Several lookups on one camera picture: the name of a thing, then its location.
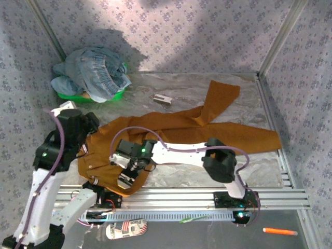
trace orange pen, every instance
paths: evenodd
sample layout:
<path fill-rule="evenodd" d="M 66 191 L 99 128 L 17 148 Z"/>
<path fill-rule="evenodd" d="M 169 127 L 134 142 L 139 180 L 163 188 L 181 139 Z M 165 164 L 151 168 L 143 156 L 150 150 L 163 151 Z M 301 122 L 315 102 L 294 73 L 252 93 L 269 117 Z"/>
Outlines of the orange pen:
<path fill-rule="evenodd" d="M 276 228 L 269 228 L 269 227 L 263 228 L 263 232 L 274 233 L 274 234 L 282 234 L 282 235 L 293 235 L 293 236 L 297 236 L 297 231 L 284 230 L 284 229 L 276 229 Z"/>

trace floral wallpaper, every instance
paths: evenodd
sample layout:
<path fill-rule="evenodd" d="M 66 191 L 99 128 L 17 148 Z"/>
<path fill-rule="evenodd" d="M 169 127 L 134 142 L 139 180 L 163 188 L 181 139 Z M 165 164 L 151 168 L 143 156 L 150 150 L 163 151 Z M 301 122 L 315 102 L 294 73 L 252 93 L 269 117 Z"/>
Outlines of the floral wallpaper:
<path fill-rule="evenodd" d="M 28 6 L 0 1 L 0 241 L 14 232 L 24 212 L 37 146 L 53 121 L 51 66 L 59 61 Z"/>
<path fill-rule="evenodd" d="M 332 248 L 332 2 L 309 1 L 265 87 L 297 185 Z"/>
<path fill-rule="evenodd" d="M 66 53 L 119 52 L 129 71 L 256 72 L 293 0 L 38 0 Z"/>

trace green basket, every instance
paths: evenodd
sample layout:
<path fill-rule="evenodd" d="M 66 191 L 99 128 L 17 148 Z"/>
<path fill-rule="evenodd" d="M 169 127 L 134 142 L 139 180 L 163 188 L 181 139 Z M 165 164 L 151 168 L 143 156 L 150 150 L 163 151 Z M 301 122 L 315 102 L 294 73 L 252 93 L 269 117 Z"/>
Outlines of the green basket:
<path fill-rule="evenodd" d="M 114 95 L 113 99 L 107 100 L 106 102 L 114 101 L 114 100 L 121 100 L 122 97 L 123 97 L 124 92 L 125 92 L 125 89 L 123 89 L 120 92 L 117 92 Z M 84 97 L 79 96 L 79 95 L 68 96 L 68 95 L 58 93 L 58 96 L 60 98 L 64 99 L 64 100 L 70 100 L 70 101 L 73 101 L 75 103 L 93 103 L 93 102 L 95 103 L 95 101 L 93 99 L 87 99 L 87 98 L 84 98 Z"/>

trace blue denim garment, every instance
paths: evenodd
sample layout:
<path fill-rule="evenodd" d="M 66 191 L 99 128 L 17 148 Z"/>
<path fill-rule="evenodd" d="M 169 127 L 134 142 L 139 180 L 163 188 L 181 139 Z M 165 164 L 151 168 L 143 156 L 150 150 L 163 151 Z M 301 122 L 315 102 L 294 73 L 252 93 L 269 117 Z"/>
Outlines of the blue denim garment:
<path fill-rule="evenodd" d="M 53 67 L 60 75 L 51 84 L 56 92 L 76 95 L 86 91 L 96 102 L 105 102 L 131 84 L 120 56 L 107 48 L 89 47 L 72 52 Z"/>

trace brown jacket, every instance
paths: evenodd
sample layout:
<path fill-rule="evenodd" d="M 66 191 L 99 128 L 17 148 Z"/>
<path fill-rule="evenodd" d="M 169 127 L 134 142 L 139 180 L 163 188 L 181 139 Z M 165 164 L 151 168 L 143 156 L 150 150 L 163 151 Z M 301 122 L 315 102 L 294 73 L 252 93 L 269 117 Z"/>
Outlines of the brown jacket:
<path fill-rule="evenodd" d="M 224 144 L 240 148 L 247 153 L 259 153 L 281 148 L 278 134 L 274 131 L 232 122 L 210 123 L 239 96 L 239 93 L 239 86 L 212 80 L 203 106 L 177 113 L 152 112 L 142 117 L 115 119 L 88 137 L 89 153 L 78 160 L 79 174 L 91 183 L 97 178 L 98 185 L 123 196 L 129 196 L 138 191 L 145 183 L 148 172 L 142 172 L 133 186 L 124 190 L 117 186 L 117 178 L 122 168 L 112 166 L 109 163 L 110 143 L 113 137 L 121 129 L 130 126 L 154 130 L 168 143 L 195 144 L 206 142 L 210 137 L 215 137 Z M 143 130 L 132 129 L 118 136 L 115 145 L 120 139 L 141 143 L 145 139 L 156 139 L 156 137 Z"/>

